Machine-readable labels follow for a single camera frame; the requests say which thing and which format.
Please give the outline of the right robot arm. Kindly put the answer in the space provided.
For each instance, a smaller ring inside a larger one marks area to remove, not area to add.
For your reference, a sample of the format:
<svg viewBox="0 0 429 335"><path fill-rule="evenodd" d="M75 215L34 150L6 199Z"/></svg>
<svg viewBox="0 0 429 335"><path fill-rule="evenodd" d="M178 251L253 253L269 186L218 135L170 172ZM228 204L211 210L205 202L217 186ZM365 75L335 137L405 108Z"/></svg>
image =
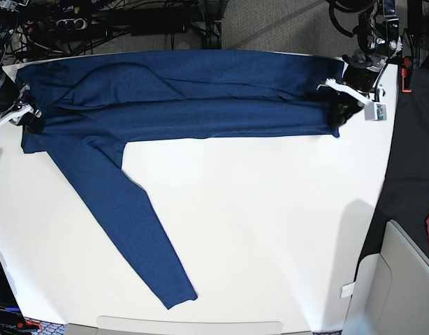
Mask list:
<svg viewBox="0 0 429 335"><path fill-rule="evenodd" d="M120 142L337 136L351 111L327 81L339 59L253 50L144 51L70 57L19 69L1 60L20 13L0 5L0 125L36 140Z"/></svg>

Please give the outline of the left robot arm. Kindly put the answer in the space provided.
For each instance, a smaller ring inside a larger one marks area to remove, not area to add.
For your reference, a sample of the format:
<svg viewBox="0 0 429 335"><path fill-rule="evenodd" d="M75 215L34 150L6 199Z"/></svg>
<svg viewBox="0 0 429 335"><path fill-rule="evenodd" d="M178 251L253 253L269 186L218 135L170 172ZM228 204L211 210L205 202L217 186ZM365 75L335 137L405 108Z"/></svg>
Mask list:
<svg viewBox="0 0 429 335"><path fill-rule="evenodd" d="M358 41L339 79L327 78L318 88L333 89L337 98L328 114L331 126L341 127L363 111L367 121L385 121L385 91L380 84L388 65L402 51L399 18L394 1L329 1L328 14L341 34Z"/></svg>

